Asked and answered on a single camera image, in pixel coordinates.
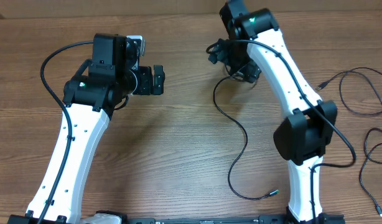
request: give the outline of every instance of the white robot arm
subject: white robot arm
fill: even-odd
[[[274,143],[280,155],[288,161],[291,183],[284,222],[326,220],[324,216],[327,215],[322,213],[319,202],[320,166],[348,167],[355,162],[353,154],[353,162],[349,165],[322,163],[325,146],[330,143],[333,131],[340,133],[333,125],[337,115],[335,104],[331,101],[324,103],[306,82],[268,9],[249,13],[242,0],[232,0],[220,10],[220,17],[230,39],[220,39],[209,46],[209,60],[229,65],[229,75],[250,83],[263,72],[281,106],[284,121],[274,133]],[[334,218],[333,222],[326,221],[344,223],[342,217]]]
[[[44,67],[54,55],[83,44],[93,44],[93,58],[85,60],[65,84],[62,103],[46,83]],[[109,211],[99,211],[94,217],[81,220],[82,197],[94,153],[113,111],[126,106],[129,94],[161,95],[164,92],[163,66],[155,65],[154,75],[151,67],[139,66],[144,51],[145,40],[140,35],[96,34],[93,41],[68,45],[47,57],[40,76],[63,109],[60,134],[45,177],[26,215],[11,215],[9,224],[126,222],[126,215]],[[83,75],[86,68],[88,76]],[[122,106],[115,108],[122,99],[125,99]]]
[[[269,29],[259,33],[254,41],[271,46],[276,49],[286,59],[291,66],[299,85],[303,88],[306,97],[314,106],[318,105],[321,97],[311,88],[300,73],[297,65],[286,49],[281,30]],[[289,71],[284,63],[271,51],[256,44],[248,44],[247,53],[249,57],[256,62],[263,72],[271,89],[279,100],[281,105],[281,114],[283,118],[294,114],[294,110],[306,111],[309,105],[300,97]],[[294,162],[288,161],[289,180],[291,182],[291,198],[289,200],[289,211],[298,222],[309,221],[312,217],[312,207],[310,199],[310,169],[313,165],[323,161],[323,157],[314,156],[305,160],[302,165],[297,166]],[[314,173],[314,202],[315,214],[322,213],[322,207],[319,200],[319,167]]]

